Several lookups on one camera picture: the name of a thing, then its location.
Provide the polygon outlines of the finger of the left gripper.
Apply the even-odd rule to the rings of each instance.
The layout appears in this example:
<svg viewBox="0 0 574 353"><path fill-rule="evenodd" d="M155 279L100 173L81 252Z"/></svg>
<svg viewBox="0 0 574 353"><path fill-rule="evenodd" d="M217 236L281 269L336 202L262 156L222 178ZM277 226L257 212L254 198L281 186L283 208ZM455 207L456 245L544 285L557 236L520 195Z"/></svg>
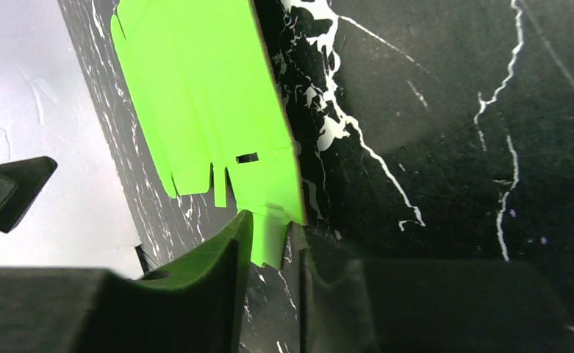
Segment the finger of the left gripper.
<svg viewBox="0 0 574 353"><path fill-rule="evenodd" d="M0 164L0 232L20 223L57 167L47 156Z"/></svg>

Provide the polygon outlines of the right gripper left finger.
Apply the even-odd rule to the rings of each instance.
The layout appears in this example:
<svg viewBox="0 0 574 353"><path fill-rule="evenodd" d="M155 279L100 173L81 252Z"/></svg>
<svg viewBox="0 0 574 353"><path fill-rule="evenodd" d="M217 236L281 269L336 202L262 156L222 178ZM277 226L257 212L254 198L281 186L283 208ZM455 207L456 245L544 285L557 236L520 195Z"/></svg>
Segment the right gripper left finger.
<svg viewBox="0 0 574 353"><path fill-rule="evenodd" d="M252 216L125 279L102 268L0 268L0 352L236 352Z"/></svg>

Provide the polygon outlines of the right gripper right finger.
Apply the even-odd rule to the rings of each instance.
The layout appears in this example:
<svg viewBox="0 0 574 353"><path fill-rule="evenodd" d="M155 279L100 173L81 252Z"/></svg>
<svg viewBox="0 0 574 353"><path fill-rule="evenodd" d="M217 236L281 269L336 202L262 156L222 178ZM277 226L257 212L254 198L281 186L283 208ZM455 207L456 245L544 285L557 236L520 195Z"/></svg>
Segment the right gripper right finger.
<svg viewBox="0 0 574 353"><path fill-rule="evenodd" d="M292 224L303 352L574 352L574 322L534 267L391 259Z"/></svg>

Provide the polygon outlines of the green paper box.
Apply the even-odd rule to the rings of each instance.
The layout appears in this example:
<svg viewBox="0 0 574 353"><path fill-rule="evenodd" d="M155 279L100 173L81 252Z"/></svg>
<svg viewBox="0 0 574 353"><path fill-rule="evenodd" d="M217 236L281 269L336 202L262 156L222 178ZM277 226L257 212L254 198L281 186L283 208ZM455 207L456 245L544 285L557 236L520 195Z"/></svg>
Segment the green paper box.
<svg viewBox="0 0 574 353"><path fill-rule="evenodd" d="M166 193L253 216L251 262L282 267L306 223L295 143L252 1L121 1L112 40Z"/></svg>

